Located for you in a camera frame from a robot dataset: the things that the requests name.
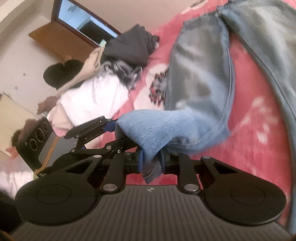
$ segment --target ribbed black surface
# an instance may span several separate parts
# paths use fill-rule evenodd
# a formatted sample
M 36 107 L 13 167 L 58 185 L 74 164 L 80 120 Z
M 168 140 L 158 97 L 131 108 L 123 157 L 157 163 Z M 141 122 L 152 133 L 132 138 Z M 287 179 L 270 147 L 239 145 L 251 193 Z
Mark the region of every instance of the ribbed black surface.
M 126 186 L 106 195 L 87 216 L 55 227 L 25 223 L 15 241 L 285 241 L 290 236 L 276 223 L 241 227 L 212 213 L 198 196 L 176 186 Z

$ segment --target metal pivot screw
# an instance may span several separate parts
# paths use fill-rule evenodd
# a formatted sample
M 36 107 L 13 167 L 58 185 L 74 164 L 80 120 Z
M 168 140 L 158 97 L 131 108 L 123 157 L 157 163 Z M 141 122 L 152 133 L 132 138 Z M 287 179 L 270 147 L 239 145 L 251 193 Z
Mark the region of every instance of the metal pivot screw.
M 114 192 L 117 189 L 117 186 L 115 184 L 108 183 L 103 186 L 103 189 L 107 192 Z
M 199 187 L 196 184 L 190 183 L 190 184 L 186 184 L 184 186 L 184 189 L 188 192 L 196 192 L 199 189 Z
M 128 156 L 128 160 L 131 160 L 132 159 L 132 155 L 131 155 L 130 152 L 125 152 L 124 154 Z

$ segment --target black speaker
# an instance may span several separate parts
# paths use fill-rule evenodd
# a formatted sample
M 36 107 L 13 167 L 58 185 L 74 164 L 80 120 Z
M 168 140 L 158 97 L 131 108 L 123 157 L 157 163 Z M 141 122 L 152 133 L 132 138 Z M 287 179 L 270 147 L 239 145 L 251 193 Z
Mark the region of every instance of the black speaker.
M 18 153 L 33 171 L 42 166 L 39 154 L 52 132 L 53 129 L 48 120 L 42 118 L 16 145 Z

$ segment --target denim fabric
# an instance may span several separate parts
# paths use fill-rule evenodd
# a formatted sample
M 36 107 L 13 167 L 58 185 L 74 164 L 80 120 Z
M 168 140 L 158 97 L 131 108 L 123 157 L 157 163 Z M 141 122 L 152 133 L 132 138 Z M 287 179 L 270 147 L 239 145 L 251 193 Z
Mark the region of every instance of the denim fabric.
M 171 152 L 190 154 L 227 138 L 234 98 L 228 46 L 227 27 L 217 13 L 185 22 L 169 65 L 169 111 L 125 114 L 117 121 L 117 137 L 124 133 L 141 146 L 145 163 L 165 145 Z
M 296 11 L 275 0 L 238 1 L 218 7 L 219 15 L 241 39 L 264 71 L 287 128 L 293 167 L 288 230 L 296 233 Z
M 296 11 L 276 0 L 233 1 L 184 23 L 171 56 L 167 111 L 132 111 L 117 122 L 117 136 L 127 135 L 151 161 L 164 146 L 191 153 L 228 136 L 234 74 L 228 53 L 233 30 L 262 68 L 284 118 L 293 164 L 291 216 L 296 233 Z

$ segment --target bed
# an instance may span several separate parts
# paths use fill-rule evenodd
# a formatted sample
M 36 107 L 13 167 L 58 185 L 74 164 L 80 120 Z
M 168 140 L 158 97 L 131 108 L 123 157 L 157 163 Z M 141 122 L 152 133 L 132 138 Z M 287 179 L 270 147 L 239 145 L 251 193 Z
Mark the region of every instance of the bed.
M 157 106 L 150 102 L 149 87 L 155 74 L 166 70 L 171 48 L 179 35 L 183 21 L 213 11 L 217 5 L 225 3 L 224 0 L 199 0 L 176 15 L 169 23 L 152 31 L 160 37 L 159 47 L 150 56 L 140 81 L 129 93 L 128 100 L 113 116 L 114 119 L 131 110 L 163 109 L 163 105 Z M 289 1 L 288 3 L 296 7 L 296 2 Z M 256 63 L 233 34 L 231 35 L 230 54 L 236 74 L 235 99 L 228 122 L 231 135 L 220 145 L 192 158 L 200 159 L 203 155 L 212 156 L 279 186 L 287 198 L 287 205 L 280 220 L 280 224 L 285 226 L 292 189 L 292 164 L 285 125 L 268 83 Z M 66 132 L 58 128 L 54 130 L 59 136 L 63 136 Z M 91 143 L 91 147 L 102 148 L 114 139 L 114 133 L 106 132 L 96 138 Z M 126 183 L 146 184 L 141 174 L 129 175 Z M 176 176 L 161 175 L 150 185 L 176 183 Z

